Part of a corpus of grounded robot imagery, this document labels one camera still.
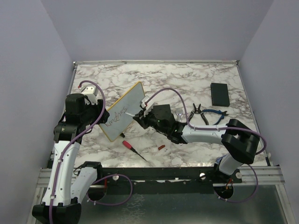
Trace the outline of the yellow framed whiteboard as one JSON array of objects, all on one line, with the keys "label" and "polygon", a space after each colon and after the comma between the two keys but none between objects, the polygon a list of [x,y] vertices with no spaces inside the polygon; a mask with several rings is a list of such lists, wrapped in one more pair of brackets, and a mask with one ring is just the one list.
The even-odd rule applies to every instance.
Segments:
[{"label": "yellow framed whiteboard", "polygon": [[110,116],[105,124],[100,124],[100,128],[110,142],[115,141],[133,122],[133,118],[125,112],[137,114],[144,97],[143,85],[139,81],[107,110]]}]

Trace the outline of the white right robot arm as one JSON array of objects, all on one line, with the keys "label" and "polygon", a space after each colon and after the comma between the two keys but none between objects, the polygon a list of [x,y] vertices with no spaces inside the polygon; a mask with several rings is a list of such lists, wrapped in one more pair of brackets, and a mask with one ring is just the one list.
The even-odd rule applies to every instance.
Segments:
[{"label": "white right robot arm", "polygon": [[226,182],[243,164],[254,162],[260,137],[242,122],[231,119],[227,125],[190,127],[187,122],[176,121],[169,105],[155,105],[133,115],[142,128],[154,128],[175,144],[194,142],[223,145],[228,154],[215,162],[215,179]]}]

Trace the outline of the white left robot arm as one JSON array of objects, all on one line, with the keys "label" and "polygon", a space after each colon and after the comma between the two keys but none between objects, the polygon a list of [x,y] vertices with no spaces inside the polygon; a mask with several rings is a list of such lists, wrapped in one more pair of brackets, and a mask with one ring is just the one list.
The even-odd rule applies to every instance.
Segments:
[{"label": "white left robot arm", "polygon": [[70,94],[65,100],[65,121],[54,129],[54,161],[50,180],[40,204],[32,215],[42,224],[77,224],[81,203],[91,184],[103,180],[101,164],[86,162],[78,178],[73,181],[76,156],[87,126],[105,123],[109,113],[104,100],[87,88],[82,93]]}]

